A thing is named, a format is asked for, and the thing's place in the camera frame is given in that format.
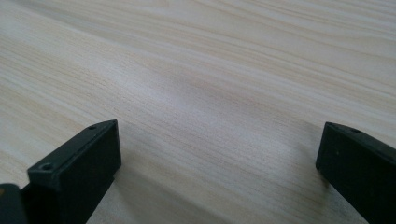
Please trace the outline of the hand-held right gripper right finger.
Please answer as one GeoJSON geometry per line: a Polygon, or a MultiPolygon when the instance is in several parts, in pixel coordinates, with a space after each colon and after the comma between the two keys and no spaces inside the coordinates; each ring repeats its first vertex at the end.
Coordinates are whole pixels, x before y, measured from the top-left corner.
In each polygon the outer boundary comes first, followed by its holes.
{"type": "Polygon", "coordinates": [[[396,224],[396,149],[345,125],[324,125],[316,168],[370,224],[396,224]]]}

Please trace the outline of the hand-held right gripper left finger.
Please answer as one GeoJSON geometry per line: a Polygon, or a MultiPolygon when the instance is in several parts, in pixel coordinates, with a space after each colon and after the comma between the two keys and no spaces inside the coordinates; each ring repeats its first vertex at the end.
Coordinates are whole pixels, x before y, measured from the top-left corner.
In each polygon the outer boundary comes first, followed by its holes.
{"type": "Polygon", "coordinates": [[[22,198],[32,224],[85,224],[120,169],[118,122],[84,129],[28,170],[22,198]]]}

